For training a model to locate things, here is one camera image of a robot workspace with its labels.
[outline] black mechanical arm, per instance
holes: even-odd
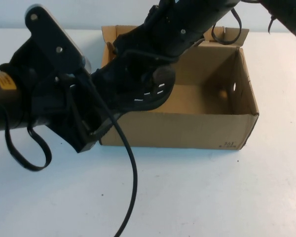
[[[114,125],[130,155],[134,189],[125,228],[136,197],[137,172],[131,149],[117,124],[130,111],[161,106],[175,83],[171,64],[241,0],[160,0],[141,26],[120,35],[111,45],[114,59],[90,74],[77,46],[42,6],[34,5],[25,16],[31,37],[0,66],[0,130],[7,147],[26,169],[40,171],[51,162],[46,142],[34,132],[46,125],[79,153],[90,150]],[[242,0],[262,4],[296,35],[296,0]],[[46,164],[30,164],[13,146],[10,130],[27,127],[41,146]]]

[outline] black cable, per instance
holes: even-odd
[[[5,136],[5,142],[6,142],[6,146],[10,152],[10,154],[12,155],[12,157],[25,169],[30,170],[30,171],[41,171],[43,169],[45,169],[46,167],[49,166],[49,164],[51,163],[52,160],[52,154],[50,151],[49,146],[47,145],[47,143],[33,130],[33,125],[31,122],[29,122],[28,125],[28,133],[30,135],[31,138],[33,138],[34,141],[36,141],[38,143],[38,145],[42,148],[44,154],[45,154],[45,158],[46,158],[46,162],[45,165],[42,167],[39,166],[35,166],[31,163],[29,163],[21,154],[20,152],[15,148],[15,146],[13,145],[12,139],[11,139],[11,134],[10,134],[10,119],[9,119],[9,114],[7,112],[7,110],[5,109],[5,107],[0,104],[0,112],[2,113],[2,115],[4,116],[4,120],[5,120],[5,130],[4,130],[4,136]]]
[[[124,218],[122,225],[118,229],[117,233],[114,235],[114,237],[120,237],[121,234],[123,233],[125,227],[127,226],[127,223],[130,219],[130,216],[131,216],[132,211],[135,206],[135,200],[136,200],[136,195],[137,195],[137,185],[138,185],[138,174],[137,174],[136,161],[135,161],[133,151],[127,141],[125,134],[123,133],[123,131],[122,131],[121,127],[119,126],[117,120],[115,119],[114,115],[111,113],[110,109],[108,108],[108,106],[106,105],[106,103],[104,102],[104,100],[102,99],[100,94],[98,93],[95,85],[91,82],[91,80],[83,81],[83,85],[84,85],[84,87],[87,87],[90,90],[93,99],[95,101],[99,102],[100,105],[102,106],[102,108],[108,114],[108,116],[109,116],[110,120],[112,121],[114,127],[116,128],[120,138],[122,139],[122,142],[127,150],[127,153],[129,155],[130,162],[131,162],[132,168],[133,168],[133,191],[132,191],[132,197],[130,200],[129,208],[128,208],[128,211],[126,213],[126,216]]]
[[[241,32],[242,32],[242,22],[241,22],[240,16],[238,15],[238,13],[236,12],[236,10],[235,10],[234,8],[231,10],[231,13],[232,13],[232,15],[236,18],[236,20],[237,20],[238,23],[239,23],[239,34],[237,35],[237,37],[236,37],[234,40],[231,40],[231,41],[225,41],[225,40],[219,39],[219,38],[215,35],[215,32],[214,32],[214,29],[215,29],[216,24],[215,24],[215,25],[213,26],[213,28],[212,28],[212,37],[214,38],[214,40],[216,40],[216,42],[218,42],[218,43],[220,43],[220,44],[223,44],[223,45],[230,45],[230,44],[236,43],[237,40],[239,39],[239,37],[241,36]]]

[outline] cardboard box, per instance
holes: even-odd
[[[132,26],[103,27],[105,42],[113,42]],[[225,40],[234,39],[239,29],[215,28]],[[168,101],[149,112],[124,115],[119,124],[135,147],[200,148],[240,150],[246,144],[259,117],[251,87],[243,45],[249,30],[229,46],[218,44],[205,34],[205,42],[189,49],[173,65],[176,84]],[[105,46],[102,66],[112,59]],[[112,128],[103,145],[123,146]]]

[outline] strap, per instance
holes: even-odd
[[[13,156],[13,158],[21,166],[23,166],[25,169],[28,169],[30,171],[41,171],[41,170],[45,169],[46,167],[48,167],[49,164],[51,163],[51,160],[52,160],[52,154],[51,154],[50,148],[46,144],[46,142],[33,130],[32,122],[29,123],[27,130],[28,130],[30,137],[32,137],[33,140],[38,143],[38,145],[42,148],[42,150],[45,154],[46,162],[45,162],[45,165],[42,167],[35,166],[35,165],[29,163],[19,153],[19,151],[15,148],[15,146],[12,143],[11,134],[10,134],[9,115],[8,115],[8,112],[6,111],[5,107],[1,104],[0,104],[0,112],[3,114],[4,120],[5,120],[5,131],[4,132],[5,132],[6,145],[7,145],[7,148],[9,150],[10,154]]]
[[[238,36],[234,40],[232,40],[232,41],[224,41],[222,39],[219,39],[215,35],[215,32],[214,32],[214,28],[215,28],[216,24],[213,26],[213,29],[212,29],[212,37],[214,38],[214,40],[216,40],[218,43],[223,44],[223,45],[230,45],[230,44],[236,43],[237,40],[239,39],[239,37],[241,36],[242,22],[241,22],[240,16],[238,15],[238,13],[236,12],[236,10],[234,8],[231,10],[231,13],[236,18],[236,20],[238,21],[239,28],[240,28],[239,29],[239,34],[238,34]]]

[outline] bolt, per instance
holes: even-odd
[[[36,14],[32,14],[32,15],[31,15],[31,20],[32,20],[32,21],[36,21],[36,20],[38,20],[38,16],[37,16]]]
[[[62,48],[62,47],[58,46],[58,47],[56,48],[56,52],[57,52],[57,53],[61,53],[62,51],[63,51],[63,48]]]

